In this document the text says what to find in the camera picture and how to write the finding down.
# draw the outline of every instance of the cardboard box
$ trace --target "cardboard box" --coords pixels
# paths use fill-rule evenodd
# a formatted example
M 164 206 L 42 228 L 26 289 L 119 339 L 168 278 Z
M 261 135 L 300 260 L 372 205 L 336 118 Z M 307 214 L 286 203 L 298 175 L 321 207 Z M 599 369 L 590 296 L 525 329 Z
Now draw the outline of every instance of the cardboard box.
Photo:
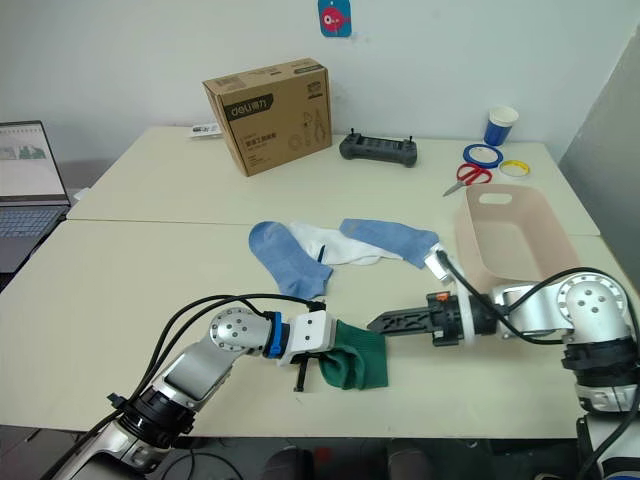
M 247 176 L 331 145 L 328 73 L 311 58 L 214 78 L 204 88 Z

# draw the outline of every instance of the white sock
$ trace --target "white sock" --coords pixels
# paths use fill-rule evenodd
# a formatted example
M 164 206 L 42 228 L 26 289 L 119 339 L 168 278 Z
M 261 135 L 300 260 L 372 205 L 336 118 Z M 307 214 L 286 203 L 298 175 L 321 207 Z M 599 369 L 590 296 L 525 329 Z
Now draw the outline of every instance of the white sock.
M 288 227 L 302 249 L 314 260 L 318 259 L 324 246 L 322 263 L 325 265 L 371 265 L 380 260 L 380 257 L 402 258 L 382 248 L 345 237 L 340 230 L 319 228 L 299 222 L 292 222 Z

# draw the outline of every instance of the white wall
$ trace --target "white wall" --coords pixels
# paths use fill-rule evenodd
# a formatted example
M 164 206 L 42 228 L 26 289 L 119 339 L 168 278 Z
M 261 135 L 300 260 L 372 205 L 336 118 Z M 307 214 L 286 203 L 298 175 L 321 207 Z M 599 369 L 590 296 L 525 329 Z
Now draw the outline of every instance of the white wall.
M 640 28 L 560 162 L 640 290 Z
M 480 138 L 487 109 L 507 103 L 521 112 L 512 139 L 559 159 L 640 2 L 352 0 L 350 39 L 322 37 L 316 12 L 316 0 L 1 0 L 0 120 L 44 120 L 59 160 L 89 160 L 91 176 L 149 124 L 209 120 L 202 80 L 312 56 L 329 68 L 336 132 Z

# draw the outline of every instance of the black remote controller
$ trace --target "black remote controller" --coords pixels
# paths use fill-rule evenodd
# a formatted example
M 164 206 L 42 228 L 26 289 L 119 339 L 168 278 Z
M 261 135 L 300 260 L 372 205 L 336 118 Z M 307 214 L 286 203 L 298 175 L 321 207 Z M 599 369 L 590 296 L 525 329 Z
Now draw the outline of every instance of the black remote controller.
M 340 144 L 340 155 L 347 160 L 367 158 L 413 167 L 418 159 L 418 148 L 412 139 L 409 137 L 409 140 L 398 141 L 365 137 L 355 133 L 352 128 L 351 134 Z

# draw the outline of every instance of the plastic tray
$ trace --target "plastic tray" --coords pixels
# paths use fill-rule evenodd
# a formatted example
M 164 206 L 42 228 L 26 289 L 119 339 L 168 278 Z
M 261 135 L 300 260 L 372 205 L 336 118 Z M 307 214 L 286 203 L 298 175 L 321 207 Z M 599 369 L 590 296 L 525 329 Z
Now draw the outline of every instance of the plastic tray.
M 540 281 L 580 264 L 547 199 L 535 188 L 470 186 L 455 228 L 460 264 L 481 292 Z

